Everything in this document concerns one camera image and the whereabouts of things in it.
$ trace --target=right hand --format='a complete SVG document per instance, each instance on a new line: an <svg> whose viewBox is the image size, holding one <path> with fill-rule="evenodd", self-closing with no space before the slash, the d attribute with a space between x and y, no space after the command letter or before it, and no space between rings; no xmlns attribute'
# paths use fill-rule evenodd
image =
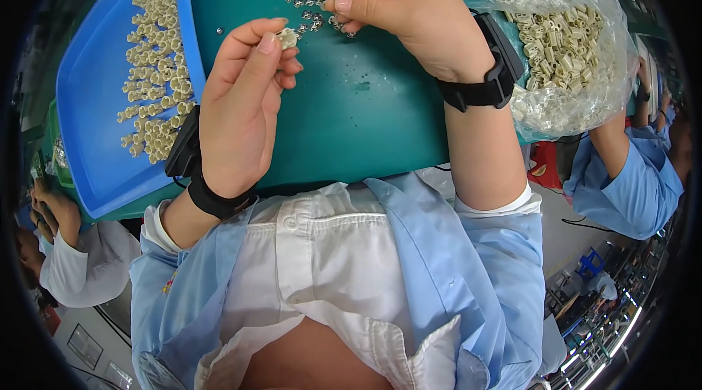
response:
<svg viewBox="0 0 702 390"><path fill-rule="evenodd" d="M327 0L344 32L365 24L396 35L432 76L481 83L495 59L463 0Z"/></svg>

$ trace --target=blue chair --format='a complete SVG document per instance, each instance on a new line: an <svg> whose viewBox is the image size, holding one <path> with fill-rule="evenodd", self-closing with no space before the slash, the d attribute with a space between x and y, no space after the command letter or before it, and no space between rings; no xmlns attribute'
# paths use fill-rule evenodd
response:
<svg viewBox="0 0 702 390"><path fill-rule="evenodd" d="M602 271L602 267L604 267L603 259L592 247L590 247L590 254L588 256L581 256L580 264L580 269L578 269L576 273L583 279L584 283L587 283L595 277Z"/></svg>

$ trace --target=light blue shirt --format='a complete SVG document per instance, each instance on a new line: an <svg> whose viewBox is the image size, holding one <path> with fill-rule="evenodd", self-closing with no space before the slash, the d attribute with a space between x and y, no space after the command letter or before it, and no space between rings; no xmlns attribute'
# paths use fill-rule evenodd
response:
<svg viewBox="0 0 702 390"><path fill-rule="evenodd" d="M583 136L563 192L573 209L615 232L647 239L661 230L683 193L680 177L666 156L665 142L650 126L627 128L629 154L615 179L609 178L589 136Z"/></svg>
<svg viewBox="0 0 702 390"><path fill-rule="evenodd" d="M587 294L590 291L596 291L607 300L615 300L619 297L616 292L616 283L608 272L597 273L595 277L584 285L583 292Z"/></svg>
<svg viewBox="0 0 702 390"><path fill-rule="evenodd" d="M395 235L414 350L460 314L456 389L523 389L542 356L539 213L466 218L415 173L365 184ZM218 347L223 302L252 211L212 228L177 256L142 235L143 256L130 267L132 359L142 388L191 389L199 359Z"/></svg>

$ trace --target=wall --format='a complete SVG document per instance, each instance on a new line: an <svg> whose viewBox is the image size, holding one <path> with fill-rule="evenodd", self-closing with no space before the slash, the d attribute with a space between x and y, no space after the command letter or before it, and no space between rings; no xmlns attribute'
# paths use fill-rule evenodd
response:
<svg viewBox="0 0 702 390"><path fill-rule="evenodd" d="M91 368L68 347L68 339L71 337L71 333L73 333L77 324L80 324L85 332L103 349L95 370L91 370ZM123 336L127 341L130 341L126 335L123 334ZM107 366L110 364L110 361L112 361L117 367L134 378L130 390L140 389L136 381L134 367L132 367L131 348L110 328L95 309L68 308L66 314L61 318L61 324L53 340L71 366L76 366L86 372L103 377Z"/></svg>

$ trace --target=person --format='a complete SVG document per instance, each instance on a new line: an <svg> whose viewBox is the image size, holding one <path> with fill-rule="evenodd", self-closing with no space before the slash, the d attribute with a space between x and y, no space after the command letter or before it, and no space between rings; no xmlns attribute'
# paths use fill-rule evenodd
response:
<svg viewBox="0 0 702 390"><path fill-rule="evenodd" d="M597 298L595 299L595 313L597 313L605 303L611 303L619 298L619 293L616 290L616 283L609 273L604 270L597 273L591 280L583 285L580 296L585 297L591 292L597 293Z"/></svg>
<svg viewBox="0 0 702 390"><path fill-rule="evenodd" d="M495 65L462 0L323 10L360 38L396 35L445 81L480 83ZM286 22L243 24L215 57L196 175L216 196L268 171L281 93L303 69L275 37ZM194 183L150 206L130 268L142 387L524 388L542 356L541 198L508 105L444 112L455 210L416 173L248 198L225 220L197 207Z"/></svg>
<svg viewBox="0 0 702 390"><path fill-rule="evenodd" d="M631 127L625 128L623 111L583 135L562 178L577 213L643 240L661 230L678 206L692 168L692 141L684 111L670 126L669 147L649 125L651 84L645 61L639 61L641 86Z"/></svg>
<svg viewBox="0 0 702 390"><path fill-rule="evenodd" d="M25 270L69 308L94 307L120 295L129 263L141 255L139 241L117 221L100 221L80 232L76 203L48 190L42 179L34 180L30 194L53 232L53 245L40 245L32 232L18 227L16 245Z"/></svg>

